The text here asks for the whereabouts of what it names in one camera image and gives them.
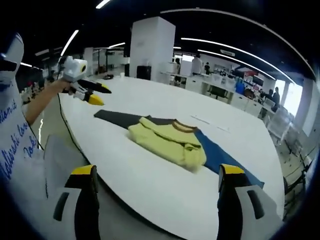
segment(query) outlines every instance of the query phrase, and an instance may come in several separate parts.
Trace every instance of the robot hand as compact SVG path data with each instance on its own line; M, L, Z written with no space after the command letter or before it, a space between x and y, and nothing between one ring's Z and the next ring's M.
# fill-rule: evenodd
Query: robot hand
M75 98L86 101L92 105L104 105L102 99L93 94L93 91L110 94L111 91L104 84L91 80L84 80L87 73L88 62L82 59L74 59L67 56L60 61L60 67L63 69L63 78L70 82L70 90Z

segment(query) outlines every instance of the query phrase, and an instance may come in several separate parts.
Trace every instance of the office floor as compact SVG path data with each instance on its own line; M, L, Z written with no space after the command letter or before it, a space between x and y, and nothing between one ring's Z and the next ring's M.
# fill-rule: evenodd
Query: office floor
M72 142L70 134L61 117L58 97L52 99L50 104L38 117L32 126L34 134L43 147L46 146L48 136L51 134L61 137L65 144L76 148ZM289 154L289 150L280 145L277 148L279 160L288 185L291 185L301 175L303 166L298 157ZM177 239L165 232L154 230L147 224L136 219L130 212L123 209L114 198L108 194L105 186L101 184L98 198L100 201L100 234L103 240L134 240L134 239ZM303 189L302 184L298 184L295 189L285 196L286 202L290 202ZM287 217L292 216L297 210L300 200L288 204L285 209L292 206L287 213Z

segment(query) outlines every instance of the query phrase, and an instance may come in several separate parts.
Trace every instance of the white cabinet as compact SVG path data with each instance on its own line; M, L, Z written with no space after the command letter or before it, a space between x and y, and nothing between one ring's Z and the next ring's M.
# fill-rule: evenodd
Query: white cabinet
M202 80L197 77L188 77L185 83L185 89L201 94L202 93Z
M246 106L248 104L248 101L249 101L249 99L246 98L245 96L238 94L238 93L234 93L233 97L231 99L230 105L234 106L237 109L245 111Z
M261 108L262 108L261 104L252 100L248 100L248 103L245 107L245 112L255 117L258 117L260 114Z

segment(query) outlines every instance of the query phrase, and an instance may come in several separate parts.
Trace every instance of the office desk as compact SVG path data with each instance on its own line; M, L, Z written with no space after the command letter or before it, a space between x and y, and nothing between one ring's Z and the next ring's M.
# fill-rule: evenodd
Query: office desk
M78 145L112 191L156 226L187 240L213 240L219 229L219 176L202 167L196 174L158 157L128 139L128 130L94 118L101 110L173 118L199 127L261 181L284 213L279 158L263 122L207 96L131 77L101 80L112 94L94 106L61 94L61 106Z

